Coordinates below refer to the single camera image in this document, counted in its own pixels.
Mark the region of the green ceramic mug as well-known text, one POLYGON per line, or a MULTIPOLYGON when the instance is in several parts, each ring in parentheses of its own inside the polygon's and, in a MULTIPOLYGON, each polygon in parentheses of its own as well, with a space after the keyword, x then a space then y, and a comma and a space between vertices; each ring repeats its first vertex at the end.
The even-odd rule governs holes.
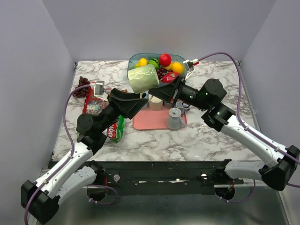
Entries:
POLYGON ((152 64, 131 69, 127 73, 129 84, 135 94, 146 92, 159 86, 159 79, 152 64))

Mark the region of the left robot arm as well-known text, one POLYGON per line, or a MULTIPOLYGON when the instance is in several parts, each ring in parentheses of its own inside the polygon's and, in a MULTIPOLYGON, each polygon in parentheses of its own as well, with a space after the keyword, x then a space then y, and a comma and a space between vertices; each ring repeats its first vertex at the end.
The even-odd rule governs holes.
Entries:
POLYGON ((58 211, 62 185, 76 170, 104 145, 107 136, 103 133, 122 116, 132 119, 148 102, 146 93, 139 94, 112 89, 108 105, 99 115, 81 114, 77 119, 77 142, 71 142, 71 150, 51 170, 34 182, 25 181, 21 186, 21 206, 24 207, 24 223, 28 215, 40 223, 47 223, 58 211))

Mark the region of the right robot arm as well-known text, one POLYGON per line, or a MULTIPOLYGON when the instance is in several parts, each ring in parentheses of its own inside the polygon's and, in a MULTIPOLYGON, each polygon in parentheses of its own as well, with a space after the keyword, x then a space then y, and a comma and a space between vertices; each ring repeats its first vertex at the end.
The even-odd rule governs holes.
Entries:
POLYGON ((221 132, 255 153, 257 163, 237 163, 230 161, 216 171, 218 182, 225 184, 232 178, 261 180, 270 188, 284 190, 297 169, 300 150, 295 146, 286 147, 271 140, 249 126, 238 114, 222 103, 227 94, 218 79, 208 79, 200 90, 185 84, 177 77, 171 83, 149 90, 149 94, 169 103, 181 100, 205 113, 201 117, 204 123, 221 132))

